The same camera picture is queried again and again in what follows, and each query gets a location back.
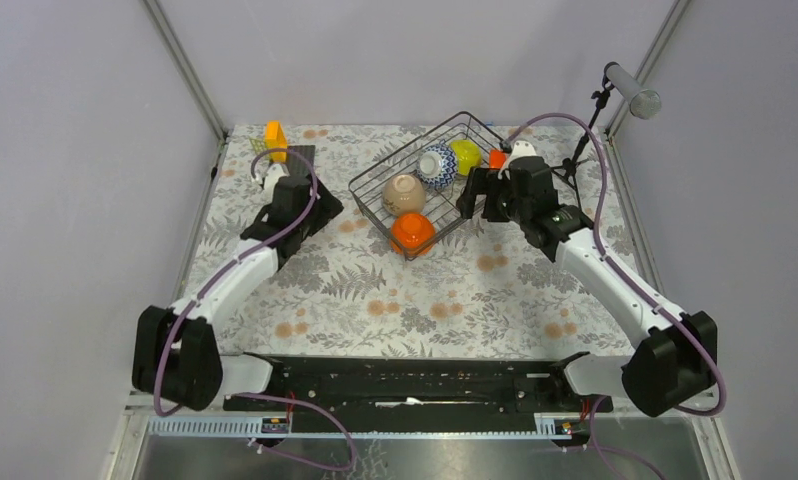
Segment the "blue and white patterned bowl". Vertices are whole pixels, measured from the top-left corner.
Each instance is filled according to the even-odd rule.
[[[429,145],[417,160],[414,173],[431,188],[446,188],[458,175],[458,158],[445,143]]]

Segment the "black stand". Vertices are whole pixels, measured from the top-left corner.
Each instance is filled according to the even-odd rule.
[[[593,111],[593,116],[590,118],[590,123],[588,123],[588,128],[593,128],[594,124],[596,123],[596,119],[599,117],[599,112],[608,105],[608,99],[611,98],[611,90],[614,89],[614,85],[611,85],[610,80],[607,77],[602,77],[602,90],[597,90],[593,92],[593,95],[590,96],[591,99],[596,100],[596,109]],[[571,158],[565,158],[561,165],[557,167],[552,167],[552,173],[554,173],[558,178],[561,179],[564,183],[566,183],[570,188],[575,190],[576,192],[576,202],[578,202],[579,209],[582,208],[582,199],[581,195],[579,194],[579,186],[576,183],[576,169],[579,165],[586,162],[587,160],[579,161],[579,157],[582,155],[584,148],[587,146],[587,142],[590,141],[590,135],[585,132],[582,135],[582,138],[579,139],[579,143],[576,145],[576,150],[573,152],[573,156]]]

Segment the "table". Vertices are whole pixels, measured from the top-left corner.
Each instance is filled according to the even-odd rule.
[[[237,125],[219,169],[189,272],[187,291],[233,251],[238,235],[269,202],[251,182],[250,137],[262,125]],[[509,127],[493,127],[502,136]],[[352,177],[421,126],[286,126],[289,143],[316,146],[316,170],[345,210],[230,319],[215,323],[220,353],[240,352],[450,358],[560,359],[579,351],[631,353],[622,330],[571,275],[529,246],[514,224],[466,222],[427,255],[406,262],[356,208]],[[551,164],[569,156],[579,127],[540,126],[523,138]],[[588,147],[582,158],[595,158]],[[598,201],[597,162],[578,173],[585,212]],[[563,203],[575,203],[562,182]],[[612,183],[601,228],[634,267],[634,247]]]

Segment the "beige bowl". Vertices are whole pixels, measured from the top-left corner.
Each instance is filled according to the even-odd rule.
[[[425,189],[413,175],[396,175],[384,185],[382,202],[384,209],[397,217],[406,213],[420,213],[425,207]]]

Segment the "wire dish rack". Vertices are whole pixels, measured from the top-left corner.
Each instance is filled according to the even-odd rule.
[[[358,208],[379,229],[387,241],[402,250],[406,260],[413,260],[430,245],[439,242],[466,220],[456,207],[458,197],[464,190],[467,178],[458,176],[452,184],[444,189],[426,187],[426,205],[422,214],[434,225],[435,235],[422,245],[409,249],[396,241],[390,233],[390,227],[396,219],[382,205],[382,190],[387,181],[400,173],[413,173],[417,159],[423,149],[429,145],[446,143],[455,140],[470,140],[482,151],[482,166],[488,166],[490,151],[499,148],[502,137],[493,132],[478,118],[469,112],[458,112],[440,125],[406,143],[395,152],[379,160],[370,168],[361,172],[349,182],[349,191]],[[475,213],[484,206],[484,197],[479,196]]]

